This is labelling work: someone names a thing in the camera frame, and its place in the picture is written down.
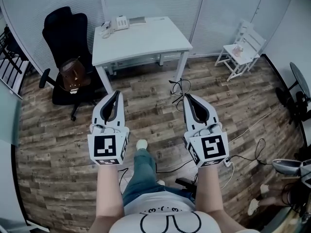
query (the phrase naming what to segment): white desk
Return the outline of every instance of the white desk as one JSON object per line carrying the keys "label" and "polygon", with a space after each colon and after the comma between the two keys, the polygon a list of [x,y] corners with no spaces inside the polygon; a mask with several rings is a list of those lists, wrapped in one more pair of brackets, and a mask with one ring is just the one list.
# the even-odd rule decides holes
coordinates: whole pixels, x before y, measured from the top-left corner
{"label": "white desk", "polygon": [[168,17],[149,17],[146,23],[131,24],[129,29],[114,32],[103,39],[101,28],[95,29],[92,64],[106,88],[112,93],[104,66],[147,54],[180,52],[180,59],[174,81],[179,81],[183,73],[192,45]]}

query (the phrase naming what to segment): person's leg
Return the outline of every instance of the person's leg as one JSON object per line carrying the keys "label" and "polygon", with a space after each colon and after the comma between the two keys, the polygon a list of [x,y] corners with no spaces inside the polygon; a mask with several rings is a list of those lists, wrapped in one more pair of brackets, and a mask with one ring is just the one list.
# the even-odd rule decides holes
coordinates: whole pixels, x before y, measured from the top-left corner
{"label": "person's leg", "polygon": [[139,140],[134,156],[134,175],[123,193],[123,204],[127,205],[144,193],[157,192],[163,186],[156,183],[156,162],[146,150],[147,142]]}
{"label": "person's leg", "polygon": [[258,202],[258,206],[288,206],[288,204],[287,193],[283,194],[283,196],[269,197]]}
{"label": "person's leg", "polygon": [[293,181],[275,182],[268,185],[268,190],[283,191],[283,189],[285,188],[285,191],[288,191],[292,187],[292,185]]}
{"label": "person's leg", "polygon": [[262,200],[252,199],[248,207],[248,215],[251,216],[260,206],[289,206],[288,193],[283,193],[277,197],[268,197]]}

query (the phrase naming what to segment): white panel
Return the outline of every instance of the white panel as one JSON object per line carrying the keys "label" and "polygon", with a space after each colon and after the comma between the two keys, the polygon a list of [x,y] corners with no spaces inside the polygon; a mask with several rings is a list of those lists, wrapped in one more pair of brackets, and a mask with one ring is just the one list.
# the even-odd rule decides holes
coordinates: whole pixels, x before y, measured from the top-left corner
{"label": "white panel", "polygon": [[88,18],[88,47],[92,51],[94,29],[104,20],[100,0],[3,0],[6,12],[19,39],[30,56],[44,71],[51,68],[50,76],[56,78],[56,68],[49,46],[42,36],[45,17],[55,9],[70,6],[75,13]]}
{"label": "white panel", "polygon": [[291,0],[260,1],[252,23],[255,25],[255,31],[266,40],[265,45],[268,44],[270,38],[283,19],[290,1]]}
{"label": "white panel", "polygon": [[[291,0],[276,32],[265,48],[265,53],[272,61],[285,84],[290,87],[295,78],[290,68],[293,62],[304,75],[311,88],[310,40],[311,40],[311,0]],[[299,86],[291,90],[295,98]],[[302,123],[308,145],[311,144],[311,119]]]}
{"label": "white panel", "polygon": [[0,222],[5,229],[26,226],[16,196],[11,163],[11,144],[0,140]]}
{"label": "white panel", "polygon": [[192,39],[192,55],[219,54],[233,43],[242,19],[251,21],[260,0],[203,0]]}
{"label": "white panel", "polygon": [[106,0],[108,16],[168,16],[189,39],[201,0]]}
{"label": "white panel", "polygon": [[0,101],[0,140],[18,146],[21,99],[0,81]]}

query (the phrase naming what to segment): wooden floor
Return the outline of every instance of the wooden floor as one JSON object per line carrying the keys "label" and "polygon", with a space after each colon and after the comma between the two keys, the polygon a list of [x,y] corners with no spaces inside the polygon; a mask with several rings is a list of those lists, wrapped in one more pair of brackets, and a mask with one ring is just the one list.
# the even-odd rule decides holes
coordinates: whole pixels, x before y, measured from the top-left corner
{"label": "wooden floor", "polygon": [[[239,139],[230,143],[230,155],[254,158],[260,138],[266,147],[260,158],[268,163],[276,158],[293,158],[303,145],[300,128],[289,125],[289,113],[275,95],[281,86],[268,62],[261,58],[251,73],[227,82],[228,69],[214,66],[215,58],[190,59],[183,78],[191,81],[191,94],[210,102],[228,133],[229,141],[272,112]],[[184,148],[183,113],[177,111],[169,92],[168,79],[177,62],[139,66],[118,72],[112,87],[124,96],[126,126],[130,144],[125,164],[129,167],[121,182],[123,190],[133,174],[136,141],[145,138],[157,162],[158,171],[169,171],[191,159]],[[52,89],[39,89],[40,76],[28,74],[24,81],[20,117],[19,148],[16,152],[17,176],[24,207],[29,219],[48,226],[51,232],[86,233],[95,217],[97,166],[89,159],[87,134],[93,107],[79,108],[77,120],[70,120],[71,106],[52,104]],[[247,215],[252,198],[260,195],[261,183],[276,177],[271,165],[259,165],[235,157],[235,173],[222,190],[225,209],[245,226],[257,227]],[[232,169],[219,166],[221,185]],[[177,177],[193,179],[193,162],[180,170],[158,177],[166,185],[176,186]]]}

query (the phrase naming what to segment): black office chair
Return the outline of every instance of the black office chair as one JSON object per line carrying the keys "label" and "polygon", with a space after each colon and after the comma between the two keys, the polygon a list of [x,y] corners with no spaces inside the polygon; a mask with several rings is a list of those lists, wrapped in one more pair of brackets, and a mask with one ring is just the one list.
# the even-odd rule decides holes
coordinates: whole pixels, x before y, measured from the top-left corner
{"label": "black office chair", "polygon": [[58,75],[56,81],[49,77],[50,69],[46,69],[41,77],[39,87],[46,82],[54,85],[52,103],[56,105],[74,105],[71,120],[75,121],[75,112],[82,102],[94,105],[95,99],[102,97],[102,93],[95,91],[103,86],[95,68],[92,65],[92,55],[87,48],[86,40],[87,17],[85,14],[72,14],[69,7],[59,8],[50,13],[44,21],[43,37],[53,54],[57,68],[71,58],[78,58],[91,77],[90,85],[80,87],[76,94],[65,91],[63,78]]}
{"label": "black office chair", "polygon": [[92,103],[95,106],[95,100],[103,97],[103,94],[101,92],[95,92],[98,88],[98,85],[96,84],[97,77],[94,77],[94,74],[97,75],[96,72],[92,72],[89,74],[89,76],[91,76],[91,83],[87,86],[80,87],[76,94],[71,94],[70,92],[65,91],[62,88],[64,87],[62,75],[58,75],[56,81],[54,81],[52,78],[49,77],[49,73],[49,68],[44,71],[40,79],[39,88],[44,88],[46,82],[54,85],[52,103],[56,105],[73,104],[74,107],[71,112],[72,121],[76,120],[75,113],[82,102]]}
{"label": "black office chair", "polygon": [[72,14],[70,7],[50,13],[44,21],[43,37],[49,45],[57,68],[71,58],[78,58],[86,73],[94,71],[87,48],[87,16]]}

